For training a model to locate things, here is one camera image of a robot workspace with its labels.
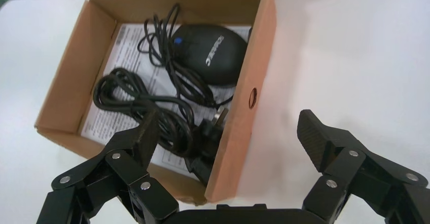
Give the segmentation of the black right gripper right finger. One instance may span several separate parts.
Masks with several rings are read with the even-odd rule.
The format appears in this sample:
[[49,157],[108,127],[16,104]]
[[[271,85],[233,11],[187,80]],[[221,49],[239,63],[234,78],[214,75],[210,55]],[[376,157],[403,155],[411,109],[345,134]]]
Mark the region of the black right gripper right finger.
[[297,137],[321,173],[302,208],[334,223],[350,196],[363,199],[386,223],[429,223],[428,180],[368,150],[349,131],[299,114]]

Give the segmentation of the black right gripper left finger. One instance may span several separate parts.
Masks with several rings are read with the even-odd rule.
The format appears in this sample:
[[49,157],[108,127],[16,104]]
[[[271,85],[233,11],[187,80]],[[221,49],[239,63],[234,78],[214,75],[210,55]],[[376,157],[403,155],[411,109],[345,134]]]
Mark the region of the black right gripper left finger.
[[164,223],[177,200],[147,169],[159,138],[159,112],[117,132],[95,157],[57,176],[38,223],[89,223],[104,203],[118,198],[137,223]]

